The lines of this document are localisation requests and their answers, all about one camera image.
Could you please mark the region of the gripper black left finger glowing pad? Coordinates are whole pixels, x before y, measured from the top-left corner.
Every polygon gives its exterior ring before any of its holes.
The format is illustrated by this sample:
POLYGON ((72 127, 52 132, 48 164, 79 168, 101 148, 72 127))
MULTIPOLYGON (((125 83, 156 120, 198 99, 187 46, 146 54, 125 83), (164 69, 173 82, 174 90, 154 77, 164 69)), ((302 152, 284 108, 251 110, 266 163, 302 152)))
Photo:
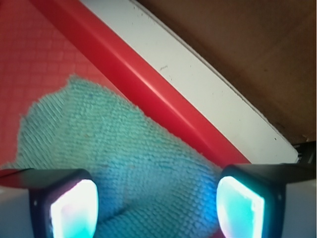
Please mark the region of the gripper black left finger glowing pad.
POLYGON ((85 169, 2 169, 2 238, 92 238, 98 188, 85 169))

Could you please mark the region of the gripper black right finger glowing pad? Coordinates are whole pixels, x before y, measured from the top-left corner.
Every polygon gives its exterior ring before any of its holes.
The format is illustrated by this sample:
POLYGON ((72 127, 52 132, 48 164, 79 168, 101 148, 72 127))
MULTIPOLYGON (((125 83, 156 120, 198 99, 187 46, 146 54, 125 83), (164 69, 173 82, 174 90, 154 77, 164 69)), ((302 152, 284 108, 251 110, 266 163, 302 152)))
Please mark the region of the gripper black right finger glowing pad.
POLYGON ((315 238, 317 170, 312 164, 234 164, 216 190, 226 238, 315 238))

